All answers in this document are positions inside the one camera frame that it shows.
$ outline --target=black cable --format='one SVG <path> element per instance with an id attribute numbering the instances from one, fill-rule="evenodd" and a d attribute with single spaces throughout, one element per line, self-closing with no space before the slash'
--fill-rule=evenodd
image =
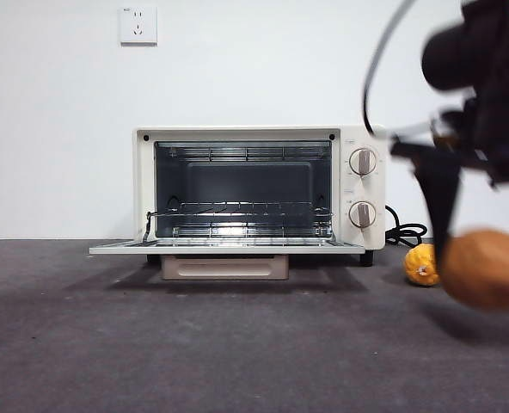
<path id="1" fill-rule="evenodd" d="M 394 217 L 394 222 L 396 226 L 388 231 L 386 231 L 386 243 L 391 245 L 398 245 L 399 243 L 403 243 L 410 248 L 414 248 L 417 245 L 423 243 L 423 236 L 428 232 L 428 228 L 426 228 L 423 224 L 403 224 L 400 225 L 400 219 L 398 218 L 398 214 L 394 211 L 390 206 L 386 206 L 386 210 L 389 211 Z M 410 243 L 406 238 L 407 237 L 415 237 L 417 238 L 417 243 Z"/>
<path id="2" fill-rule="evenodd" d="M 415 0 L 404 0 L 398 10 L 394 13 L 390 22 L 381 36 L 380 41 L 378 42 L 377 50 L 373 55 L 373 60 L 371 61 L 371 65 L 369 67 L 369 71 L 367 72 L 367 77 L 365 78 L 365 86 L 364 86 L 364 102 L 363 102 L 363 111 L 364 111 L 364 123 L 365 129 L 371 136 L 375 136 L 375 132 L 371 127 L 371 123 L 369 122 L 369 117 L 367 116 L 367 98 L 369 95 L 369 89 L 371 88 L 371 83 L 373 82 L 373 78 L 375 76 L 375 72 L 377 71 L 378 64 L 383 56 L 384 48 L 389 41 L 390 36 L 396 30 L 398 24 L 402 21 L 403 17 L 408 12 L 409 8 L 415 3 Z"/>

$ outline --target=wall socket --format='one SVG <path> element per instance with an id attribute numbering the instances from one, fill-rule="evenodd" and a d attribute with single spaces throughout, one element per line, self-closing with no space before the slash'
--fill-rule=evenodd
<path id="1" fill-rule="evenodd" d="M 157 7 L 124 7 L 120 10 L 122 46 L 156 46 Z"/>

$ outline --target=wire rack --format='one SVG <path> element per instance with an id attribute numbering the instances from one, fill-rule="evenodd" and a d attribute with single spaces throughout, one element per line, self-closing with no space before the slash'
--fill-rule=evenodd
<path id="1" fill-rule="evenodd" d="M 172 237 L 331 237 L 333 214 L 312 202 L 176 202 L 151 219 L 169 219 Z"/>
<path id="2" fill-rule="evenodd" d="M 325 207 L 312 202 L 182 202 L 154 213 L 153 217 L 293 217 L 309 214 L 318 219 L 331 218 Z"/>
<path id="3" fill-rule="evenodd" d="M 250 161 L 287 161 L 321 160 L 331 156 L 329 143 L 306 143 L 304 146 L 288 147 L 184 147 L 173 146 L 166 155 L 181 161 L 195 162 L 250 162 Z"/>

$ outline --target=squash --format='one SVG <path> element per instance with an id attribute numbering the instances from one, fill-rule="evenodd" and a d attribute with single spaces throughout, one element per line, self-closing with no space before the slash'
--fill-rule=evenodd
<path id="1" fill-rule="evenodd" d="M 509 310 L 509 234 L 478 230 L 452 238 L 440 275 L 453 299 L 486 311 Z"/>
<path id="2" fill-rule="evenodd" d="M 434 246 L 429 243 L 422 243 L 411 249 L 403 261 L 408 279 L 424 287 L 432 287 L 440 282 L 436 271 L 436 258 Z"/>

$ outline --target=oven knob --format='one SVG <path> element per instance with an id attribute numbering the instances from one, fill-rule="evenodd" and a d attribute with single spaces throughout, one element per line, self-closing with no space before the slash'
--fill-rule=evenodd
<path id="1" fill-rule="evenodd" d="M 358 228 L 372 226 L 377 217 L 375 207 L 369 202 L 358 202 L 350 208 L 350 220 Z"/>
<path id="2" fill-rule="evenodd" d="M 350 168 L 354 173 L 369 175 L 377 166 L 377 155 L 371 149 L 358 149 L 350 156 Z"/>

